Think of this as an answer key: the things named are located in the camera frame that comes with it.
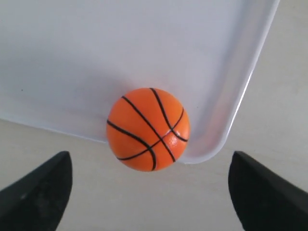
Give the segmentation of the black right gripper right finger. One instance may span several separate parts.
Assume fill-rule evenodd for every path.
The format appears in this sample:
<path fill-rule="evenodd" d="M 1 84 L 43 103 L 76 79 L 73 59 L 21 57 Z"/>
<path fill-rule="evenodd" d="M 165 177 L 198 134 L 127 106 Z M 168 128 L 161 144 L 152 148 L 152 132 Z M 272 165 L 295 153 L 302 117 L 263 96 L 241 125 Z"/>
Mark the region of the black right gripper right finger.
<path fill-rule="evenodd" d="M 245 231 L 308 229 L 308 193 L 245 152 L 233 153 L 228 188 Z"/>

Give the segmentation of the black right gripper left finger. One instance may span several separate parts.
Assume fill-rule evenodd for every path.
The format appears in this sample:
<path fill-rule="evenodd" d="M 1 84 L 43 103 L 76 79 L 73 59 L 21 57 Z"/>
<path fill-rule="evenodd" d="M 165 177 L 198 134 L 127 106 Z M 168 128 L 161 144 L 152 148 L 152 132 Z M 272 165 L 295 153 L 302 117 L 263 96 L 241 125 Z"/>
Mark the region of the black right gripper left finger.
<path fill-rule="evenodd" d="M 2 231 L 54 231 L 73 185 L 70 153 L 62 151 L 0 192 Z"/>

